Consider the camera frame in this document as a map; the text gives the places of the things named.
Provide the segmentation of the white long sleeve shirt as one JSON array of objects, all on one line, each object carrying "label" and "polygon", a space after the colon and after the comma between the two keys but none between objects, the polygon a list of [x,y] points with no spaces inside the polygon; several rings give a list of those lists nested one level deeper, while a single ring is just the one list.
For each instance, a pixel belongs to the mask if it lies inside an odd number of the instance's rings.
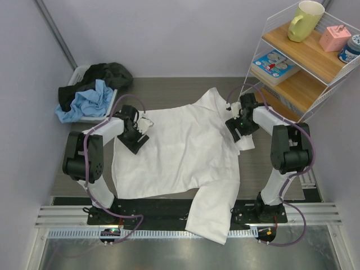
[{"label": "white long sleeve shirt", "polygon": [[114,142],[111,175],[120,199],[176,194],[197,189],[186,230],[225,244],[231,209],[240,188],[239,155],[254,148],[251,136],[234,141],[231,117],[216,88],[193,104],[150,110],[154,123],[136,154]]}]

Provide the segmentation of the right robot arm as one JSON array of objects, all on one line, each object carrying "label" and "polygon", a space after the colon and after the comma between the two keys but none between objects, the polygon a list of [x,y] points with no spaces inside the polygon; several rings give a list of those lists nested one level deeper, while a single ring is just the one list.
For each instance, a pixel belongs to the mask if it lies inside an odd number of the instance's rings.
[{"label": "right robot arm", "polygon": [[259,103],[253,93],[241,96],[239,102],[227,104],[231,113],[225,124],[233,140],[252,135],[259,128],[271,134],[271,175],[257,195],[253,207],[234,209],[239,224],[286,222],[284,194],[293,178],[313,163],[313,145],[309,125],[295,123],[275,112],[267,103]]}]

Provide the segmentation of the light blue shirt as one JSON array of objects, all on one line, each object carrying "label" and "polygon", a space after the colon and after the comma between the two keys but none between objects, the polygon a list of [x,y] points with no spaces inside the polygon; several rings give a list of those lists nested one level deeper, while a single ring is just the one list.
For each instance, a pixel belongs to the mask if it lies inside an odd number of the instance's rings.
[{"label": "light blue shirt", "polygon": [[75,93],[70,103],[70,110],[65,112],[60,105],[56,107],[55,114],[61,123],[80,122],[83,118],[103,118],[107,115],[111,102],[116,96],[115,91],[108,87],[105,81],[96,79],[89,90]]}]

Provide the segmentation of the blue white book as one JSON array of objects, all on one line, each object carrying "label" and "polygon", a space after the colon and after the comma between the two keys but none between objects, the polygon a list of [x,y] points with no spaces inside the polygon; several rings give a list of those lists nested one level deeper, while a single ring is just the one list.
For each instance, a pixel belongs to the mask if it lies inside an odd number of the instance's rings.
[{"label": "blue white book", "polygon": [[300,71],[300,67],[280,51],[273,49],[256,58],[251,63],[250,71],[271,86],[276,86]]}]

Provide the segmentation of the black shirt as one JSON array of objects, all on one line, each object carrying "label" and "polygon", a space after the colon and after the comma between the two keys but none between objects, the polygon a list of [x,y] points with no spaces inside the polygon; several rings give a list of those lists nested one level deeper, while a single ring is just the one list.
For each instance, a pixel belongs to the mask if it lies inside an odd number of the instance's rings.
[{"label": "black shirt", "polygon": [[128,88],[133,83],[132,74],[122,64],[112,62],[91,65],[85,71],[81,81],[74,85],[58,88],[58,101],[61,110],[70,111],[70,104],[74,100],[75,94],[94,89],[96,79],[103,80],[106,86],[117,90]]}]

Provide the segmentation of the grey plastic basket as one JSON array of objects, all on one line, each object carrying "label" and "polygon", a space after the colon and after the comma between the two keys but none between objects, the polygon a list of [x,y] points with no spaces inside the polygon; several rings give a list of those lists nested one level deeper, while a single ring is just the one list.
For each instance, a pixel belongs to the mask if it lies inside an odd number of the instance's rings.
[{"label": "grey plastic basket", "polygon": [[81,81],[60,87],[55,110],[59,121],[74,123],[83,117],[104,117],[114,95],[110,86],[113,78],[109,64],[97,64],[87,69]]}]

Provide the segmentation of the pink cube box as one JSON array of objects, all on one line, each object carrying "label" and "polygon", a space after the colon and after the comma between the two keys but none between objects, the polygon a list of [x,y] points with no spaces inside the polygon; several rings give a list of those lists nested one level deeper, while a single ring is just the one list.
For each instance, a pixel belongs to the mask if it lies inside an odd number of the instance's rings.
[{"label": "pink cube box", "polygon": [[351,36],[345,25],[328,26],[319,40],[319,45],[325,52],[339,51]]}]

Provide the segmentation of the blue white tin can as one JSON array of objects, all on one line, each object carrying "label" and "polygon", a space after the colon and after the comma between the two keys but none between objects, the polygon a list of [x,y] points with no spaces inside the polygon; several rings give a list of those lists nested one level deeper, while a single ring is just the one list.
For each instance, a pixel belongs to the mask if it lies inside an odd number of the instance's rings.
[{"label": "blue white tin can", "polygon": [[341,62],[347,64],[359,56],[359,50],[360,50],[359,39],[360,39],[359,34],[353,35],[351,38],[348,39],[343,49],[337,55],[338,59]]}]

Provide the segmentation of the yellow green mug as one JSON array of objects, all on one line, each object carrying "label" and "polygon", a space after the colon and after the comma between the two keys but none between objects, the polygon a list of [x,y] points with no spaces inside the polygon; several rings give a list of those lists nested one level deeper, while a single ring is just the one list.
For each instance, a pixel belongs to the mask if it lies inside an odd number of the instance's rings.
[{"label": "yellow green mug", "polygon": [[316,1],[301,1],[295,11],[295,16],[289,24],[287,36],[293,42],[302,42],[314,30],[325,13],[325,8]]}]

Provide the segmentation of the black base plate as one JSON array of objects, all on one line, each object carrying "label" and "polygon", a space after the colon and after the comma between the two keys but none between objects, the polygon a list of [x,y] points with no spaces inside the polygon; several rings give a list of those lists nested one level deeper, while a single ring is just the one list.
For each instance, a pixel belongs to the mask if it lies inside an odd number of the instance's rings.
[{"label": "black base plate", "polygon": [[[137,225],[140,221],[137,216],[142,214],[142,230],[182,230],[188,220],[191,203],[191,199],[116,199],[110,208],[116,216],[95,206],[83,207],[82,211],[88,215],[88,225],[116,225],[129,230]],[[236,200],[228,214],[231,225],[287,223],[282,204],[264,206],[254,200]]]}]

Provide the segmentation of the aluminium rail frame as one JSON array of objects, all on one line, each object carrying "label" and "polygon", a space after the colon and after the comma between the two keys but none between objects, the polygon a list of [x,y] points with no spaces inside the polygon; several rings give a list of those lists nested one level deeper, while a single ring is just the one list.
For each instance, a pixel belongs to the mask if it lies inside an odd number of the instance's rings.
[{"label": "aluminium rail frame", "polygon": [[357,269],[338,208],[322,201],[314,173],[294,183],[312,198],[286,206],[287,223],[251,224],[258,237],[228,238],[225,245],[204,238],[48,239],[52,228],[104,226],[86,225],[79,205],[46,205],[28,269]]}]

